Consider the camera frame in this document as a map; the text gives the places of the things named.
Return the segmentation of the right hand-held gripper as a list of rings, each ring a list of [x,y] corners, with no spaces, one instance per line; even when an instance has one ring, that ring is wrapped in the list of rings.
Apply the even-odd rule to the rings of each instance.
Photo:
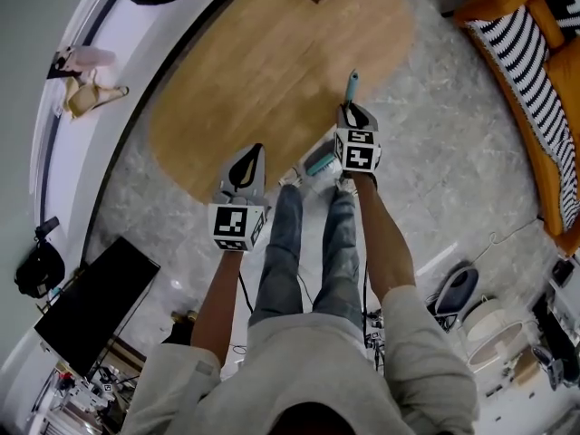
[[[334,156],[342,169],[350,172],[373,173],[381,158],[381,146],[376,137],[377,120],[365,108],[352,103],[350,120],[349,101],[340,103],[337,108],[337,121],[334,133]]]

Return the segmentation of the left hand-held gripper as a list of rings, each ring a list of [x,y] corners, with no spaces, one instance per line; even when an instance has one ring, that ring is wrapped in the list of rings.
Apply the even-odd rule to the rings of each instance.
[[[208,205],[208,233],[220,249],[253,250],[267,220],[265,186],[265,147],[238,151]]]

